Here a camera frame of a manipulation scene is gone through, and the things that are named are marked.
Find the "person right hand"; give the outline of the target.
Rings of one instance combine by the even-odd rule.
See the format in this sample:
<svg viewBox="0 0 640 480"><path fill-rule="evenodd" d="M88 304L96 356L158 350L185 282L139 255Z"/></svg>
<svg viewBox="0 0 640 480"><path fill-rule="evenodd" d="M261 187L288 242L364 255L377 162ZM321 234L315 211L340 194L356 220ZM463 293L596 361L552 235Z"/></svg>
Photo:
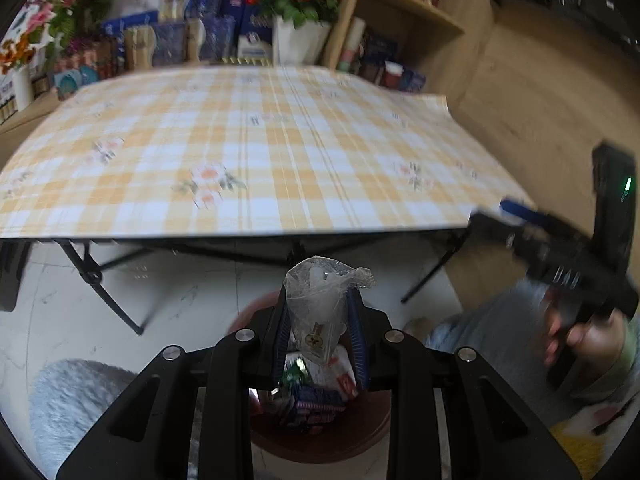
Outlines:
<svg viewBox="0 0 640 480"><path fill-rule="evenodd" d="M620 386L634 364L634 333L619 310L614 310L606 321L563 328L560 309L548 304L544 326L544 364L552 367L563 350L576 358L560 383L560 389L571 396L607 396Z"/></svg>

